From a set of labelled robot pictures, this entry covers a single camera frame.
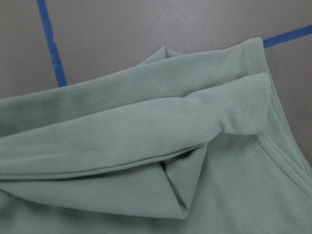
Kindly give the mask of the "olive green long-sleeve shirt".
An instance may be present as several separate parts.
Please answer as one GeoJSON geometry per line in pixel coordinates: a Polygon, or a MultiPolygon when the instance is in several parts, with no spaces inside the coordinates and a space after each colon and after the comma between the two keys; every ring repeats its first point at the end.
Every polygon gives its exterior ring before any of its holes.
{"type": "Polygon", "coordinates": [[[309,234],[263,41],[0,101],[3,234],[309,234]]]}

